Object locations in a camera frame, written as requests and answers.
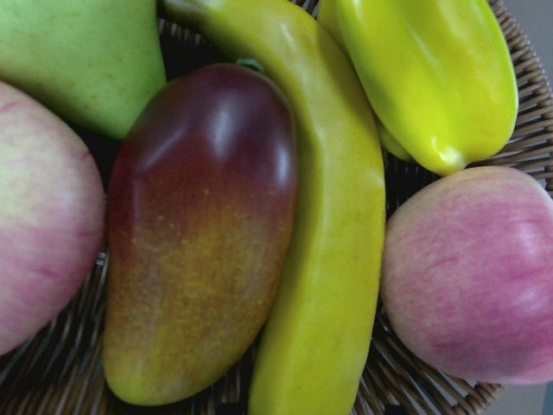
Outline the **yellow banana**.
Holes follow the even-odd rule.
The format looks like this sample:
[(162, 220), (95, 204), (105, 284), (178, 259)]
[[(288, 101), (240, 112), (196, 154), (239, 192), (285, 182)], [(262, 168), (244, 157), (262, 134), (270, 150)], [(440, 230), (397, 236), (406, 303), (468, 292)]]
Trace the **yellow banana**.
[(251, 58), (296, 116), (300, 193), (280, 292), (251, 377), (250, 414), (348, 414), (365, 368), (385, 234), (384, 162), (353, 67), (289, 1), (165, 1), (231, 60)]

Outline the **red yellow mango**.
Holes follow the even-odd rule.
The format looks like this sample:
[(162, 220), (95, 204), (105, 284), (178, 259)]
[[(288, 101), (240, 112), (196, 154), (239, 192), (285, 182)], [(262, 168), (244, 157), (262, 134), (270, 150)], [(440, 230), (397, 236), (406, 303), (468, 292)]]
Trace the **red yellow mango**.
[(118, 398), (172, 404), (244, 354), (277, 292), (297, 188), (294, 119), (265, 75), (215, 64), (148, 104), (108, 192), (103, 349)]

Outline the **pink apple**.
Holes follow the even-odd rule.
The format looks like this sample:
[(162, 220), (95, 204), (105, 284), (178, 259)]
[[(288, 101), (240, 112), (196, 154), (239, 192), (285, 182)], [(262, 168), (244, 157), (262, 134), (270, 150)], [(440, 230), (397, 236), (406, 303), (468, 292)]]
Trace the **pink apple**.
[(447, 374), (551, 380), (551, 197), (507, 167), (430, 184), (388, 222), (381, 297), (404, 345)]
[(81, 138), (1, 85), (1, 353), (70, 303), (104, 241), (105, 194)]

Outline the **green apple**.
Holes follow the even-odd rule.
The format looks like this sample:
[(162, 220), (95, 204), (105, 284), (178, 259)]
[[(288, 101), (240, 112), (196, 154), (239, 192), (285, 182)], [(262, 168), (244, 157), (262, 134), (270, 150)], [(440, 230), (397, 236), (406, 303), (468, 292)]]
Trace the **green apple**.
[(1, 79), (123, 139), (167, 83), (155, 1), (3, 1)]

